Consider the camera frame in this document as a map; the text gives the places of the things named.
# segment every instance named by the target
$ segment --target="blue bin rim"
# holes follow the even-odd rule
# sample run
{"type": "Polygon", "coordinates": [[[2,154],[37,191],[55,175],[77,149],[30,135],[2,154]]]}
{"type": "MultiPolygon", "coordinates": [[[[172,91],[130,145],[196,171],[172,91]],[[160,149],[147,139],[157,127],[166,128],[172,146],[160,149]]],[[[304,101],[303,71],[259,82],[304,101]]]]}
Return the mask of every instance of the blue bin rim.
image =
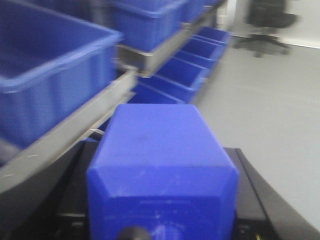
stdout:
{"type": "Polygon", "coordinates": [[[215,43],[218,43],[218,44],[221,44],[221,45],[226,45],[226,44],[228,44],[228,41],[231,38],[231,33],[229,31],[224,31],[224,30],[217,29],[217,28],[214,28],[214,27],[204,26],[196,34],[194,34],[193,37],[201,39],[201,40],[214,41],[215,43]],[[223,40],[217,40],[217,39],[210,38],[210,37],[207,37],[207,36],[199,35],[204,30],[215,31],[215,32],[219,32],[219,33],[225,33],[225,36],[224,36],[223,40]]]}
{"type": "MultiPolygon", "coordinates": [[[[184,54],[190,55],[190,56],[192,56],[192,57],[194,57],[194,58],[205,59],[205,60],[208,60],[208,61],[210,61],[210,62],[212,62],[212,63],[216,63],[216,62],[218,61],[218,59],[206,58],[206,57],[199,56],[199,55],[193,54],[193,53],[191,53],[191,52],[187,52],[187,51],[182,51],[182,50],[180,50],[180,51],[178,51],[178,52],[177,52],[177,54],[178,54],[178,53],[184,53],[184,54]]],[[[177,54],[176,54],[176,55],[174,55],[174,57],[175,57],[176,59],[179,59],[179,60],[185,61],[185,62],[187,62],[187,63],[193,64],[193,65],[196,65],[196,66],[198,66],[198,67],[203,67],[203,66],[201,66],[201,65],[199,65],[199,64],[196,64],[196,63],[194,63],[194,62],[191,62],[191,61],[185,60],[185,59],[183,59],[183,58],[181,58],[181,57],[177,56],[177,54]]]]}
{"type": "Polygon", "coordinates": [[[16,77],[8,78],[6,80],[0,80],[0,93],[2,94],[10,94],[10,93],[17,93],[17,92],[23,91],[33,86],[34,84],[40,82],[42,80],[42,77],[40,76],[46,76],[47,74],[60,72],[64,69],[64,66],[67,64],[75,64],[79,59],[81,61],[84,59],[87,59],[92,55],[92,53],[99,51],[101,47],[105,46],[106,43],[108,43],[108,45],[114,45],[120,42],[124,38],[123,33],[119,31],[105,28],[97,24],[83,21],[75,17],[71,17],[59,12],[55,12],[53,10],[46,9],[37,5],[21,3],[15,0],[5,0],[5,2],[8,2],[10,4],[21,5],[26,8],[33,8],[41,12],[46,12],[48,15],[57,16],[59,18],[64,18],[68,21],[76,22],[82,25],[87,25],[87,26],[90,26],[91,28],[104,31],[106,34],[110,34],[110,36],[101,37],[98,40],[87,43],[82,47],[79,47],[73,51],[62,54],[16,77]]]}
{"type": "Polygon", "coordinates": [[[139,7],[134,7],[123,2],[118,2],[116,0],[110,0],[110,5],[114,8],[125,10],[127,12],[130,12],[136,15],[157,19],[162,17],[167,12],[177,9],[178,7],[180,7],[186,2],[187,0],[177,0],[177,1],[174,1],[173,3],[169,3],[168,5],[161,7],[158,11],[144,10],[139,7]]]}
{"type": "Polygon", "coordinates": [[[160,91],[159,89],[156,89],[156,88],[154,88],[152,86],[149,86],[149,85],[147,85],[147,84],[145,84],[143,82],[138,82],[137,86],[139,86],[139,85],[141,85],[141,86],[143,86],[143,87],[145,87],[145,88],[147,88],[149,90],[152,90],[152,91],[156,92],[157,94],[161,94],[161,95],[165,96],[166,98],[172,99],[172,100],[178,102],[177,104],[179,104],[179,103],[180,104],[184,104],[185,103],[181,99],[179,99],[179,98],[177,98],[175,96],[172,96],[172,95],[170,95],[170,94],[168,94],[168,93],[166,93],[164,91],[160,91]]]}
{"type": "Polygon", "coordinates": [[[210,57],[205,57],[205,56],[200,56],[200,55],[197,55],[197,54],[194,54],[194,53],[191,53],[191,52],[188,52],[188,51],[184,51],[182,49],[180,50],[180,52],[184,52],[184,53],[187,53],[187,54],[190,54],[192,56],[197,56],[201,59],[206,59],[206,60],[212,60],[212,61],[216,61],[219,56],[221,55],[221,53],[224,51],[224,47],[221,45],[221,44],[218,44],[218,43],[215,43],[215,42],[209,42],[209,41],[206,41],[205,39],[202,39],[202,38],[196,38],[196,37],[191,37],[189,38],[189,40],[191,41],[197,41],[197,42],[201,42],[201,44],[207,44],[207,45],[215,45],[216,47],[216,50],[211,54],[210,57]]]}
{"type": "Polygon", "coordinates": [[[167,77],[165,77],[165,76],[158,75],[157,73],[155,73],[153,76],[154,76],[154,77],[157,77],[158,79],[161,79],[161,80],[163,80],[163,81],[166,81],[166,82],[168,82],[168,83],[171,83],[171,84],[173,84],[173,85],[179,86],[179,87],[181,87],[181,88],[183,88],[183,89],[187,89],[187,90],[189,90],[189,91],[196,91],[196,90],[198,89],[198,85],[203,82],[203,80],[208,76],[208,74],[209,74],[209,72],[210,72],[209,69],[207,69],[207,68],[205,68],[205,67],[203,67],[203,66],[194,64],[194,63],[189,62],[189,61],[185,61],[185,60],[180,59],[180,58],[178,58],[178,57],[172,57],[171,59],[175,59],[175,60],[184,62],[184,63],[186,63],[186,64],[189,64],[189,65],[191,65],[191,66],[194,66],[194,67],[196,67],[196,68],[201,69],[200,73],[197,75],[197,81],[194,81],[191,86],[187,86],[187,85],[184,85],[184,84],[179,83],[179,82],[177,82],[177,81],[171,80],[170,78],[167,78],[167,77]]]}

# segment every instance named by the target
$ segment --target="chair wheel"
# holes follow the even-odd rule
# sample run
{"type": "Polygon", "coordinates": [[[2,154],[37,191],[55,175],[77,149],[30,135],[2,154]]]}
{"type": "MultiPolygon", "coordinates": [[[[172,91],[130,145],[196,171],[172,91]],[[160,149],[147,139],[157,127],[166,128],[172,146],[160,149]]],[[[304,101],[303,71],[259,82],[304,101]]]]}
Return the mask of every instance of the chair wheel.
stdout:
{"type": "Polygon", "coordinates": [[[254,56],[255,56],[256,58],[262,58],[262,53],[261,53],[261,52],[256,52],[256,53],[254,54],[254,56]]]}
{"type": "Polygon", "coordinates": [[[282,54],[283,55],[289,55],[290,51],[288,48],[285,48],[283,51],[282,51],[282,54]]]}

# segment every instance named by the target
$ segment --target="blue block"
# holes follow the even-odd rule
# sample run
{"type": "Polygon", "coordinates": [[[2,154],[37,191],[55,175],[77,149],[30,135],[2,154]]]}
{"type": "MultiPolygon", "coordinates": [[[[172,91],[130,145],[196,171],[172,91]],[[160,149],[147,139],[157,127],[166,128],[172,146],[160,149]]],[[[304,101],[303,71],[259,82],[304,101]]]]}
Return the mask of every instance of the blue block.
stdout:
{"type": "Polygon", "coordinates": [[[193,105],[120,105],[87,172],[91,239],[229,240],[238,178],[193,105]]]}
{"type": "Polygon", "coordinates": [[[116,78],[122,35],[0,0],[0,138],[25,148],[116,78]]]}

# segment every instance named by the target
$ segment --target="shelving unit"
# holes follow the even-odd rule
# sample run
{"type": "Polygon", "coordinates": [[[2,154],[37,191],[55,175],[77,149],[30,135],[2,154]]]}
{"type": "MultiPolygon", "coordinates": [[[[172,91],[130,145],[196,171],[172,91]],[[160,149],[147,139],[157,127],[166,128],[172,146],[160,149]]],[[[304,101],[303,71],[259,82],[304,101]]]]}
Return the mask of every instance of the shelving unit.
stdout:
{"type": "Polygon", "coordinates": [[[207,6],[204,14],[193,23],[183,23],[182,29],[152,52],[140,51],[125,45],[118,45],[121,62],[135,66],[142,77],[149,77],[163,65],[169,56],[176,53],[193,34],[203,26],[213,25],[216,7],[207,6]]]}

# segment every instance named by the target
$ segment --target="blue storage bin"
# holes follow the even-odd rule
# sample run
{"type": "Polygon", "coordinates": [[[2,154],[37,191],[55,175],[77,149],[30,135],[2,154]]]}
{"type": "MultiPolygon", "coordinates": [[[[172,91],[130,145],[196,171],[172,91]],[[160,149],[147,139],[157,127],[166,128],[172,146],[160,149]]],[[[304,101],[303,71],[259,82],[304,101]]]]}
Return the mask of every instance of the blue storage bin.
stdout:
{"type": "Polygon", "coordinates": [[[122,104],[87,171],[90,238],[230,240],[238,180],[195,106],[122,104]]]}
{"type": "Polygon", "coordinates": [[[204,58],[186,51],[178,51],[176,55],[174,55],[175,58],[184,60],[188,63],[192,63],[201,67],[204,67],[206,69],[212,69],[216,65],[217,61],[204,58]]]}
{"type": "Polygon", "coordinates": [[[60,13],[91,21],[90,4],[88,0],[18,0],[36,4],[60,13]]]}
{"type": "Polygon", "coordinates": [[[124,33],[124,45],[151,52],[181,28],[184,2],[176,0],[157,11],[146,11],[112,0],[114,28],[124,33]]]}
{"type": "Polygon", "coordinates": [[[205,10],[205,0],[187,0],[183,7],[182,21],[191,23],[205,10]]]}
{"type": "Polygon", "coordinates": [[[26,147],[116,78],[117,31],[0,1],[0,138],[26,147]]]}
{"type": "Polygon", "coordinates": [[[116,0],[133,8],[139,8],[145,11],[158,11],[160,8],[173,3],[176,0],[116,0]]]}
{"type": "Polygon", "coordinates": [[[223,46],[219,44],[191,38],[175,57],[210,69],[222,55],[223,50],[223,46]],[[188,56],[185,53],[196,55],[197,57],[188,56]]]}
{"type": "Polygon", "coordinates": [[[230,41],[230,33],[227,31],[222,31],[216,28],[205,26],[197,34],[193,36],[194,38],[202,39],[211,43],[228,45],[230,41]]]}
{"type": "Polygon", "coordinates": [[[139,78],[141,83],[189,103],[201,88],[209,70],[171,58],[153,77],[139,78]]]}
{"type": "Polygon", "coordinates": [[[220,2],[220,0],[205,0],[204,4],[206,6],[215,6],[219,2],[220,2]]]}
{"type": "Polygon", "coordinates": [[[183,104],[184,102],[140,82],[132,91],[136,95],[129,104],[183,104]]]}

